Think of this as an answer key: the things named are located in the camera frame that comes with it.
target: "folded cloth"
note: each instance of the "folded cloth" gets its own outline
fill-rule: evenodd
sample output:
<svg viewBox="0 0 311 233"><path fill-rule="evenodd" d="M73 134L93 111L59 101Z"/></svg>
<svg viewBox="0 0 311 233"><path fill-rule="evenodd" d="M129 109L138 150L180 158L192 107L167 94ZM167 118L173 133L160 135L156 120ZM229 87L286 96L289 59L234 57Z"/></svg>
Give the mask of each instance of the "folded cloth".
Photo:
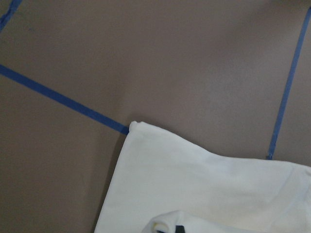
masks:
<svg viewBox="0 0 311 233"><path fill-rule="evenodd" d="M238 229L311 233L311 168L219 156L132 122L95 232L141 232L174 210Z"/></svg>
<svg viewBox="0 0 311 233"><path fill-rule="evenodd" d="M150 220L141 233L263 233L224 226L183 211L162 214Z"/></svg>

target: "gray surface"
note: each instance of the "gray surface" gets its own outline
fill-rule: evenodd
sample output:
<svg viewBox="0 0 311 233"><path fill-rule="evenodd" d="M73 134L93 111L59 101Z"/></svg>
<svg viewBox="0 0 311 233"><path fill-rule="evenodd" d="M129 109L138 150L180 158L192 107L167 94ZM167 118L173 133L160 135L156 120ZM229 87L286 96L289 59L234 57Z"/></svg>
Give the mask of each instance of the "gray surface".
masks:
<svg viewBox="0 0 311 233"><path fill-rule="evenodd" d="M23 1L0 35L0 64L122 124L264 158L309 5ZM309 28L275 153L308 166L310 64ZM0 231L91 232L125 136L0 82Z"/></svg>

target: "blue tape strip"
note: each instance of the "blue tape strip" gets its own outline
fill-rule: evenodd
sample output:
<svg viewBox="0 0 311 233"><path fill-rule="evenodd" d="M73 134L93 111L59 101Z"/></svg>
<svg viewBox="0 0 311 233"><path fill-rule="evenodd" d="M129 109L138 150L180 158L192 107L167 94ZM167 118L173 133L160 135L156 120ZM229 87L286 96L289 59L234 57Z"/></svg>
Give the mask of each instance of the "blue tape strip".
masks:
<svg viewBox="0 0 311 233"><path fill-rule="evenodd" d="M310 17L311 17L311 7L308 9L306 17L305 17L305 20L303 22L303 25L302 25L302 28L301 28L301 32L300 32L300 35L299 35L299 39L298 39L298 42L297 42L296 50L295 50L295 53L294 53L291 69L290 69L290 72L288 74L287 82L286 82L286 85L285 85L285 90L284 90L284 93L283 93L281 105L280 105L280 108L279 108L279 111L278 111L278 115L277 115L277 118L276 118L276 123L275 123L275 126L274 126L274 130L273 130L273 134L272 134L272 138L271 138L271 142L270 142L270 146L269 146L269 150L268 150L268 156L266 157L266 159L269 159L269 160L273 159L273 154L274 154L274 151L276 149L277 137L278 137L278 134L280 132L280 128L281 128L281 124L282 124L282 120L283 120L283 116L284 116L284 112L285 112L288 96L290 94L290 90L291 90L291 86L292 86L292 83L293 83L295 71L296 71L296 68L297 68L298 59L299 59L299 56L300 56L300 51L301 51L301 48L302 48L303 40L304 40L305 35L306 35L306 31L307 31L308 23L310 21Z"/></svg>
<svg viewBox="0 0 311 233"><path fill-rule="evenodd" d="M1 16L0 18L0 32L14 15L15 11L17 10L18 6L21 4L22 0L12 0L9 6L8 11Z"/></svg>
<svg viewBox="0 0 311 233"><path fill-rule="evenodd" d="M62 94L57 93L56 91L53 91L51 89L49 89L48 87L41 85L21 74L16 73L15 71L4 67L3 65L0 65L0 74L4 75L5 77L20 83L46 97L51 98L52 100L55 100L65 106L67 106L68 108L71 108L89 118L92 118L95 121L98 121L120 133L123 133L125 135L127 135L129 133L129 128L88 108L85 107L84 105L69 99L66 96L63 96Z"/></svg>

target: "blue tape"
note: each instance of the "blue tape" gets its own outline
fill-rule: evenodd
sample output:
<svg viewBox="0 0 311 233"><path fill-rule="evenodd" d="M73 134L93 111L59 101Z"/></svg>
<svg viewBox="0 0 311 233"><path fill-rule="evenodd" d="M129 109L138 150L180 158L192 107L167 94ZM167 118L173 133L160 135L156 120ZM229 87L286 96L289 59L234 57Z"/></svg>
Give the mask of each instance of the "blue tape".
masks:
<svg viewBox="0 0 311 233"><path fill-rule="evenodd" d="M2 74L3 76L17 82L20 83L46 97L51 98L52 100L55 100L65 106L67 106L68 108L71 108L75 111L77 111L78 113L81 113L89 118L92 118L95 121L98 121L120 133L123 133L125 135L127 135L129 133L129 128L88 108L85 107L84 105L69 99L66 96L63 96L62 94L57 93L56 91L53 91L51 89L49 89L48 87L41 85L21 74L16 73L15 71L4 67L3 65L0 65L0 74Z"/></svg>
<svg viewBox="0 0 311 233"><path fill-rule="evenodd" d="M272 134L272 138L271 138L271 142L270 142L270 146L269 146L269 150L268 150L268 156L266 157L266 159L268 159L268 160L272 160L273 159L273 154L274 154L274 151L276 149L277 137L278 137L278 134L280 132L280 128L281 128L281 124L282 124L282 120L283 120L283 116L284 116L284 112L285 112L288 96L290 94L290 90L291 90L291 86L292 86L292 83L293 83L295 71L296 71L296 68L297 68L298 59L299 59L299 56L300 56L303 40L304 40L305 35L306 35L306 31L307 31L308 23L310 21L310 17L311 17L311 7L308 9L306 17L305 17L305 20L304 20L304 22L302 24L302 28L301 28L299 39L298 39L298 42L297 42L296 50L295 50L295 53L294 53L291 69L290 69L290 72L288 74L288 78L287 78L287 82L286 82L286 85L285 85L285 90L284 90L284 93L283 93L281 105L280 105L280 108L279 108L279 111L278 111L278 115L277 115L277 118L276 118L276 123L275 123L275 126L274 126L274 130L273 130L273 134Z"/></svg>
<svg viewBox="0 0 311 233"><path fill-rule="evenodd" d="M15 11L17 10L18 6L21 4L22 0L12 0L9 6L8 11L1 16L0 18L0 32L14 15Z"/></svg>

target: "white cloth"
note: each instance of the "white cloth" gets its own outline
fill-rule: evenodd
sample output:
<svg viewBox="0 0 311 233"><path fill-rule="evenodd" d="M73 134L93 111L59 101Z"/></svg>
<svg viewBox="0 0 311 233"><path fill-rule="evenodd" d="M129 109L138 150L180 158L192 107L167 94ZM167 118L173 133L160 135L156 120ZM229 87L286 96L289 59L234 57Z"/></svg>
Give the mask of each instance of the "white cloth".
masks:
<svg viewBox="0 0 311 233"><path fill-rule="evenodd" d="M95 233L139 233L175 210L238 229L311 233L311 168L219 156L132 122Z"/></svg>
<svg viewBox="0 0 311 233"><path fill-rule="evenodd" d="M175 233L176 226L183 226L186 233L263 233L224 226L183 211L162 214L150 220L141 233Z"/></svg>

